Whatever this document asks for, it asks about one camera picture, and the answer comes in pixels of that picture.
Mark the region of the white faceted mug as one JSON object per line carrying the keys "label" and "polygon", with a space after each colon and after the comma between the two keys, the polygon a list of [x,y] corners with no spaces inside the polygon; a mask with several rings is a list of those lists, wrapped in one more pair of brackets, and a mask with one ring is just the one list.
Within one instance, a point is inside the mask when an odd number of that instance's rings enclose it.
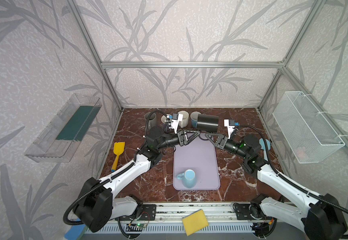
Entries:
{"label": "white faceted mug", "polygon": [[189,124],[189,113],[187,111],[179,111],[178,114],[182,115],[182,120],[179,123],[180,128],[186,128]]}

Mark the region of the black mug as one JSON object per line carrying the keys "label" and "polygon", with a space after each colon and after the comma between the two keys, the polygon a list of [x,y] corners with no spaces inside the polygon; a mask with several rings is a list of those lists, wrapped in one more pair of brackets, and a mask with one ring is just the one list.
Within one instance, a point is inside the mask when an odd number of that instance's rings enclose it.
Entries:
{"label": "black mug", "polygon": [[198,115],[196,129],[209,133],[216,133],[219,128],[219,117],[213,115]]}

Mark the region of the blue dotted square mug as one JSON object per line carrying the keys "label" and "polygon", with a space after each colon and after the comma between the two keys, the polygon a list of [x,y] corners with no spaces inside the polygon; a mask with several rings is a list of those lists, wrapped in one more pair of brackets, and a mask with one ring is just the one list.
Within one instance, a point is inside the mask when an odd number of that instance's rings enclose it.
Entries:
{"label": "blue dotted square mug", "polygon": [[199,115],[201,115],[201,113],[197,112],[197,111],[192,112],[191,115],[190,115],[192,127],[195,128],[195,129],[197,128]]}

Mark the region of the lavender mug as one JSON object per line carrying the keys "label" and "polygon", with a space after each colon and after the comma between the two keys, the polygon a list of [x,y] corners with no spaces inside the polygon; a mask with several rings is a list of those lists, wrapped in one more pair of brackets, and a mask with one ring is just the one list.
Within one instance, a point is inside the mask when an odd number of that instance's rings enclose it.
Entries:
{"label": "lavender mug", "polygon": [[170,115],[170,114],[168,114],[167,116],[162,116],[161,117],[161,122],[163,123],[163,124],[165,124],[166,122],[167,122],[167,118],[171,118],[172,117],[172,115]]}

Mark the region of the grey mug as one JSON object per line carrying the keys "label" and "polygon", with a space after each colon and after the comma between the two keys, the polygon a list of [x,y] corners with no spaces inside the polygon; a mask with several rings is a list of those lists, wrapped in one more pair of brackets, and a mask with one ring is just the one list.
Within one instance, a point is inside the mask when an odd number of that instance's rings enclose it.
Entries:
{"label": "grey mug", "polygon": [[157,126],[157,114],[148,112],[145,114],[145,120],[149,119],[147,124],[147,130],[149,131],[151,128]]}

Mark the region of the light blue mug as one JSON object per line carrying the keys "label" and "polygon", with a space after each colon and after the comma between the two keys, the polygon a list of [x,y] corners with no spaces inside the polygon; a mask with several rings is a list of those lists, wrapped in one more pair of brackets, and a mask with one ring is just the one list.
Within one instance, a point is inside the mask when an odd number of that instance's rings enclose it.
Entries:
{"label": "light blue mug", "polygon": [[180,173],[176,176],[178,180],[180,180],[183,184],[183,186],[186,189],[191,189],[195,187],[197,183],[197,176],[194,170],[188,169],[184,171],[183,173]]}

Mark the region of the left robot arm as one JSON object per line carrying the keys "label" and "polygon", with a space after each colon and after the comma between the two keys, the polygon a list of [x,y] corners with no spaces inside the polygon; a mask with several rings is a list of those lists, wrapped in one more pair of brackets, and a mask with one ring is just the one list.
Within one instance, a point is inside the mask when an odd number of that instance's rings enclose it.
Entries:
{"label": "left robot arm", "polygon": [[200,131],[179,130],[183,116],[174,114],[167,117],[166,125],[173,134],[165,133],[159,126],[145,128],[145,140],[137,150],[133,160],[100,179],[85,181],[78,198],[63,215],[66,225],[85,225],[95,233],[109,220],[137,214],[143,203],[135,197],[118,198],[118,194],[140,175],[152,169],[162,159],[162,150],[174,146],[186,146],[200,135]]}

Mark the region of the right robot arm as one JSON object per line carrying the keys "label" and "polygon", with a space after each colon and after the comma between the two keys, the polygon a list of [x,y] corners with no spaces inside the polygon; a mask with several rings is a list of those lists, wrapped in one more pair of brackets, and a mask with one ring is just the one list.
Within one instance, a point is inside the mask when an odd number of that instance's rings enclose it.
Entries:
{"label": "right robot arm", "polygon": [[259,207],[264,215],[282,220],[304,232],[311,240],[348,239],[348,209],[330,195],[320,195],[278,171],[273,165],[263,134],[245,136],[239,143],[232,137],[206,133],[213,145],[243,158],[244,170],[290,200],[293,205],[261,197]]}

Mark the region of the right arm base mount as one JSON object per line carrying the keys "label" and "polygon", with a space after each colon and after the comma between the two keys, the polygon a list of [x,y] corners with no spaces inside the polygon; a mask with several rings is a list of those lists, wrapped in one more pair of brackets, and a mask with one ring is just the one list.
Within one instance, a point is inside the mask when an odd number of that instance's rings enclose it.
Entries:
{"label": "right arm base mount", "polygon": [[261,208],[250,203],[233,203],[233,210],[237,220],[248,220],[256,223],[273,224],[276,220],[273,217],[266,216]]}

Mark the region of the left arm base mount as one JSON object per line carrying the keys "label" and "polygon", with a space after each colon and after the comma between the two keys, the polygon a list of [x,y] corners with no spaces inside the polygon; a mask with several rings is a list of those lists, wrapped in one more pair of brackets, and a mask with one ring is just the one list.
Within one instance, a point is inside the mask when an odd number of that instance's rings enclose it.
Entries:
{"label": "left arm base mount", "polygon": [[156,218],[157,205],[155,204],[139,204],[130,216],[132,220],[153,221]]}

